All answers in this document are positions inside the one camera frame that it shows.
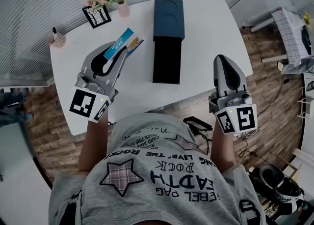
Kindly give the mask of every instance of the plaid star graphic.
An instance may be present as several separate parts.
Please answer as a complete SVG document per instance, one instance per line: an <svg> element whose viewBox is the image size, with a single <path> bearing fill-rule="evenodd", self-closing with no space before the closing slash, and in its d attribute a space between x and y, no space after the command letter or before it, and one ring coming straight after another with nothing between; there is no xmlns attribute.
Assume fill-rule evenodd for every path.
<svg viewBox="0 0 314 225"><path fill-rule="evenodd" d="M182 149L184 151L187 150L196 150L199 151L201 153L204 153L201 149L198 148L198 145L192 142L187 141L186 139L182 138L181 136L177 135L175 139L169 139L169 138L165 138L166 140L172 141L176 144L178 144L179 146L182 147Z"/></svg>
<svg viewBox="0 0 314 225"><path fill-rule="evenodd" d="M133 163L133 159L122 164L107 163L108 174L99 185L113 186L119 195L124 197L130 184L144 181L133 171Z"/></svg>

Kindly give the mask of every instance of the small pink vase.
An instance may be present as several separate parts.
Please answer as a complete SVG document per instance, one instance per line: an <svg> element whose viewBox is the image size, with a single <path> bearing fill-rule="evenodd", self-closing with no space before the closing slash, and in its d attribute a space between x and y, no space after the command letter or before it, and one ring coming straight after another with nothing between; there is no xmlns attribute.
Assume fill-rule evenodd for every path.
<svg viewBox="0 0 314 225"><path fill-rule="evenodd" d="M128 17L130 14L130 8L126 1L122 4L118 4L118 11L121 17Z"/></svg>

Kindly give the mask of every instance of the floor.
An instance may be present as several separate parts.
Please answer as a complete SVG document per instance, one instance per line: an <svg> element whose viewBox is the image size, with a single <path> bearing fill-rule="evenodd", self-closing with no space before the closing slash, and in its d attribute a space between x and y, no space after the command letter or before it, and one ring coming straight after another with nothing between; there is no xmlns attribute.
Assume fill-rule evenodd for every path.
<svg viewBox="0 0 314 225"><path fill-rule="evenodd" d="M276 98L285 79L275 62L263 64L261 60L282 55L285 49L280 34L273 28L263 28L254 33L251 33L249 28L240 31L253 69L253 75L247 78L248 89L260 113ZM296 115L300 112L300 104L297 100L302 97L302 90L298 90L301 87L301 80L291 80L288 84L284 84L275 103L259 115L259 127L262 127L258 132L251 138L245 138L246 141L238 139L234 142L237 161L245 165L247 169L265 163L263 159L254 155L263 157L282 168L285 163L276 155L280 154L288 161L292 157L293 150L299 147L302 120ZM210 94L211 91L207 91L168 105L165 109L168 114L179 119L195 116L214 126L215 117L209 113L208 96ZM292 97L291 100L281 111L267 122L290 97ZM25 103L25 109L34 114L34 120L26 124L27 132L37 152L37 158L50 181L53 181L56 170L76 171L85 134L71 135L55 85L32 89ZM196 141L203 151L207 150L207 142L201 136L196 137ZM247 150L255 154L249 152L241 154L247 145Z"/></svg>

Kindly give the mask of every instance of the window blinds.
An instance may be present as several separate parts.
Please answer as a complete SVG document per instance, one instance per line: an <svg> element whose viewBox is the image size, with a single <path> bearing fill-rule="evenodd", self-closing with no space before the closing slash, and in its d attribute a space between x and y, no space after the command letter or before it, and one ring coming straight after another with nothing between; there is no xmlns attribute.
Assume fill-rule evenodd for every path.
<svg viewBox="0 0 314 225"><path fill-rule="evenodd" d="M87 21L79 0L0 0L0 86L46 85L53 77L47 35Z"/></svg>

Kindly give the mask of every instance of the black box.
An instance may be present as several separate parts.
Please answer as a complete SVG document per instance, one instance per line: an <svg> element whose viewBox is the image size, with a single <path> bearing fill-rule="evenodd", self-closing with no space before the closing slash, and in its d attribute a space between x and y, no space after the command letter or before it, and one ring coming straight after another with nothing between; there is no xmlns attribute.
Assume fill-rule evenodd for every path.
<svg viewBox="0 0 314 225"><path fill-rule="evenodd" d="M153 83L179 84L184 39L182 0L155 0Z"/></svg>

